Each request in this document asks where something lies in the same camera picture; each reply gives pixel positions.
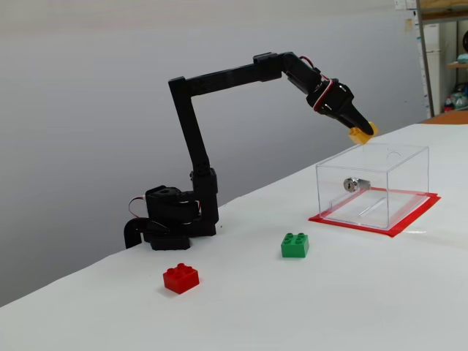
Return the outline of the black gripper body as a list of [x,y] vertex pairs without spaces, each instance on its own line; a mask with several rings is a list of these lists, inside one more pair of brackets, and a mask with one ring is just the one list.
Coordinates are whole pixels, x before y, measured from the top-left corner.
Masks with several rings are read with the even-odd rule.
[[312,109],[319,114],[338,115],[339,110],[351,104],[354,95],[351,90],[338,80],[323,80],[319,86],[306,97]]

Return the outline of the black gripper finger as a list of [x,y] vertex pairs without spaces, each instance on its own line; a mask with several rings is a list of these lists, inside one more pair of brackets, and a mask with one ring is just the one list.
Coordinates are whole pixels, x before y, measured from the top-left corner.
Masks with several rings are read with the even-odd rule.
[[332,114],[327,114],[327,117],[332,118],[333,120],[338,121],[340,124],[343,124],[343,125],[346,126],[346,128],[348,128],[348,129],[352,129],[352,128],[355,127],[354,122],[353,122],[353,121],[349,118],[349,116],[347,116],[347,115],[341,115],[341,114],[332,115]]
[[347,128],[358,128],[363,133],[370,135],[370,123],[362,116],[354,105],[345,105],[338,112],[340,122]]

